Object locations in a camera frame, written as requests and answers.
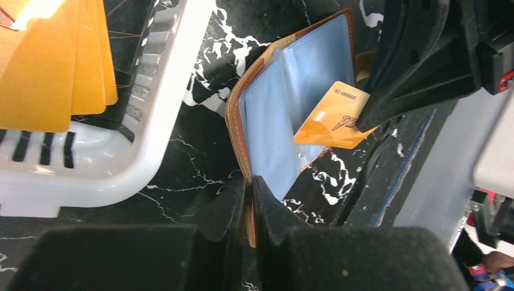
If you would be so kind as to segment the white plastic basket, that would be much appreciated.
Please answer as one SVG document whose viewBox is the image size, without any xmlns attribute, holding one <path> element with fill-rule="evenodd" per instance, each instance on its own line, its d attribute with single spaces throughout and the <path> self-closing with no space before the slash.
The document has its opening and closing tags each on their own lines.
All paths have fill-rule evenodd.
<svg viewBox="0 0 514 291">
<path fill-rule="evenodd" d="M 154 6 L 117 128 L 73 121 L 64 133 L 1 131 L 2 216 L 55 218 L 61 207 L 108 206 L 154 177 L 215 2 Z"/>
</svg>

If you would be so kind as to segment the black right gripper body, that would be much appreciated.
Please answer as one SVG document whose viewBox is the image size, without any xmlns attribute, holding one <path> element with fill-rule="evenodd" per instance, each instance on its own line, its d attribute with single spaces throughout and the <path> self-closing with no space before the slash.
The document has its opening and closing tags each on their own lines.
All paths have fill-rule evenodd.
<svg viewBox="0 0 514 291">
<path fill-rule="evenodd" d="M 513 1 L 458 1 L 458 95 L 513 88 Z"/>
</svg>

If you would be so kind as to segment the brown leather card holder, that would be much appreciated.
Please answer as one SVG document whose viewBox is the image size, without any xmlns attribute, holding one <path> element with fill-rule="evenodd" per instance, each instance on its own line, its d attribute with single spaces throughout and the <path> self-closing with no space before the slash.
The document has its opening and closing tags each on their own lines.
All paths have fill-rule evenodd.
<svg viewBox="0 0 514 291">
<path fill-rule="evenodd" d="M 337 81 L 356 87 L 372 52 L 357 55 L 346 8 L 271 43 L 245 71 L 225 108 L 247 185 L 264 178 L 274 197 L 308 224 L 334 224 L 363 166 L 336 147 L 297 144 L 294 135 Z"/>
</svg>

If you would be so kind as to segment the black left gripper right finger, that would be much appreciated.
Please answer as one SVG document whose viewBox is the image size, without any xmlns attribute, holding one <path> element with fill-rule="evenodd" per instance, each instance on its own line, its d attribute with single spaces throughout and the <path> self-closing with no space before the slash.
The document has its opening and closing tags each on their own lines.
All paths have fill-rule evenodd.
<svg viewBox="0 0 514 291">
<path fill-rule="evenodd" d="M 467 290 L 447 247 L 419 227 L 314 227 L 252 181 L 262 290 Z"/>
</svg>

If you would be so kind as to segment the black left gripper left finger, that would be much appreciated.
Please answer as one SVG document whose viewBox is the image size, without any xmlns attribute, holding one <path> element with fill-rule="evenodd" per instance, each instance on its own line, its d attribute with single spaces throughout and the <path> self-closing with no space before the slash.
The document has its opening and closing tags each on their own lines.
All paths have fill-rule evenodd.
<svg viewBox="0 0 514 291">
<path fill-rule="evenodd" d="M 9 290 L 238 290 L 245 179 L 232 178 L 187 224 L 61 227 L 46 232 Z"/>
</svg>

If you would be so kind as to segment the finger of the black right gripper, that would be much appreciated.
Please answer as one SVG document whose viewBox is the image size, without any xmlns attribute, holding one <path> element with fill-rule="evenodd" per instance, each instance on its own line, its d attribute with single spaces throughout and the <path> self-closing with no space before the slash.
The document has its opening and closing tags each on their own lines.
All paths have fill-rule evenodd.
<svg viewBox="0 0 514 291">
<path fill-rule="evenodd" d="M 481 1 L 386 1 L 358 129 L 478 91 L 481 40 Z"/>
</svg>

